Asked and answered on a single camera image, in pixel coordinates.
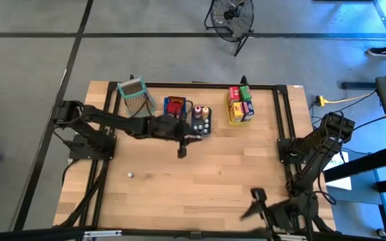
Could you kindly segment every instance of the electric fan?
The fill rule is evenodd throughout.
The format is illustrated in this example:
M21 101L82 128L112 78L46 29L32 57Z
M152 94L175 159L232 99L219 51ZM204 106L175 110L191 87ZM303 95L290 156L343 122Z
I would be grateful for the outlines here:
M206 25L211 14L212 27ZM253 0L212 0L205 17L206 29L213 28L217 35L228 42L238 42L236 57L250 34L254 21Z

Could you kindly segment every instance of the wooden table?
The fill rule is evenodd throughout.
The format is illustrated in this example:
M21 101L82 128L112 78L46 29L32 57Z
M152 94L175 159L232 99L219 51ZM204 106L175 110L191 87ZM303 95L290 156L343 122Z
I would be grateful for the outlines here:
M107 86L108 82L90 82L85 104L103 108ZM287 88L296 135L304 137L312 131L304 89ZM157 102L156 116L163 113L166 96L185 96L194 104L211 107L212 134L189 145L187 157L178 159L176 142L137 140L116 131L116 153L109 165L99 228L249 231L265 226L259 216L243 222L239 217L251 204L252 187L265 189L267 205L287 199L272 91L251 91L255 116L247 127L229 126L223 102L227 90L149 88L149 92ZM119 114L127 116L124 104ZM63 222L82 199L90 163L79 161L68 170L54 224ZM129 178L129 172L135 176ZM335 229L330 204L321 195L319 202L320 216ZM92 200L87 224L93 207Z

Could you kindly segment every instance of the concrete floor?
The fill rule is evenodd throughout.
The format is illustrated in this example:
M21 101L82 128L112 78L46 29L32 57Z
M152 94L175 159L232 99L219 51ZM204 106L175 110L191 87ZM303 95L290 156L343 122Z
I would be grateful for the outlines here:
M254 4L257 33L386 32L372 3L256 0ZM0 0L0 31L77 31L85 6L86 0ZM202 33L208 6L205 0L95 1L86 32ZM70 38L0 38L0 151L5 153L0 161L0 232L10 229L72 43ZM340 82L373 81L386 75L385 58L364 55L367 48L385 44L259 38L250 39L234 58L230 54L235 45L218 38L83 39L65 99L84 100L90 80L126 80L134 74L151 82L224 83L237 83L246 75L254 84L303 85L309 102L317 94L337 100L368 93L341 90ZM315 108L315 115L342 106ZM383 111L373 96L344 113L361 124ZM346 146L366 152L385 148L386 122L359 129ZM26 228L52 225L67 156L67 148L53 138ZM373 236L371 230L382 223L379 217L365 218L371 214L379 212L358 204L334 208L336 227L345 234Z

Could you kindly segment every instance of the sneaker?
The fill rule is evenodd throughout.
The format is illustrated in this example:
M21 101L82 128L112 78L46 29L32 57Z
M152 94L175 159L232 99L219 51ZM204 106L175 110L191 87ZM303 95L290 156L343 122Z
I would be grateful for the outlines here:
M366 53L372 56L384 56L386 57L386 48L369 48Z

